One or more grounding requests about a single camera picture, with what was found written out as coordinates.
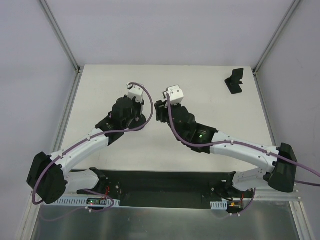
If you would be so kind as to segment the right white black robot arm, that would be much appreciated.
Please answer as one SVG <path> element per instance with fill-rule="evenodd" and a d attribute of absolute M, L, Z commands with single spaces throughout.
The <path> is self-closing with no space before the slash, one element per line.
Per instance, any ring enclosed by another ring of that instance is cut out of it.
<path fill-rule="evenodd" d="M 166 123 L 175 138 L 197 153 L 230 157 L 255 166 L 252 170 L 229 173 L 225 192 L 237 197 L 249 189 L 269 186 L 282 192 L 294 191 L 297 158 L 291 145 L 262 146 L 241 141 L 216 128 L 196 122 L 193 114 L 181 104 L 168 107 L 166 101 L 154 105 L 156 120 Z"/>

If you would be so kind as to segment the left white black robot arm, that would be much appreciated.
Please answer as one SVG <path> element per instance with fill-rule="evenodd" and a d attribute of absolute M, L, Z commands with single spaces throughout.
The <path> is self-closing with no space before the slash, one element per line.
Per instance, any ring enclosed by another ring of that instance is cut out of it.
<path fill-rule="evenodd" d="M 38 153 L 31 164 L 26 182 L 32 188 L 32 203 L 52 204 L 65 193 L 90 190 L 105 191 L 106 177 L 92 167 L 80 172 L 72 169 L 95 152 L 107 148 L 125 133 L 139 131 L 147 120 L 141 96 L 125 95 L 117 99 L 112 110 L 81 140 L 65 149 Z"/>

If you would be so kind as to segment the black round-base phone stand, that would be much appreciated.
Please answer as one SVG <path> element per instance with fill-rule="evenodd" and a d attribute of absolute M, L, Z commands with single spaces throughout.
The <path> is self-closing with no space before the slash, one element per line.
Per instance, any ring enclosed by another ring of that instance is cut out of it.
<path fill-rule="evenodd" d="M 132 122 L 129 124 L 128 129 L 133 131 L 140 131 L 144 128 L 145 124 L 147 122 L 147 119 L 144 114 L 141 114 L 139 117 L 132 120 Z"/>

